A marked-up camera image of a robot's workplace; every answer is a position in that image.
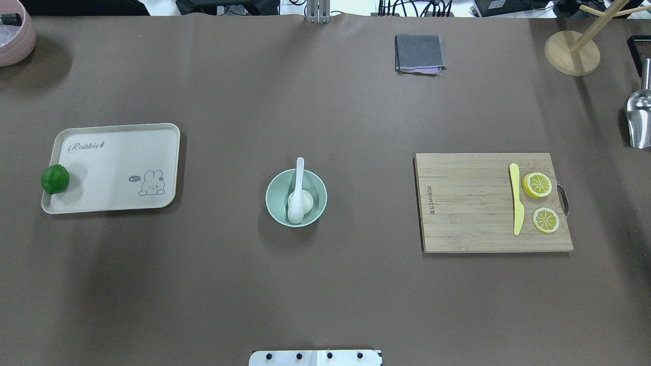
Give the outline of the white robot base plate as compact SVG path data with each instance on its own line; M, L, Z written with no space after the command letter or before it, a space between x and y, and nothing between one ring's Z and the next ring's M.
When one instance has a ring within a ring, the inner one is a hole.
M381 350L259 350L249 365L383 365Z

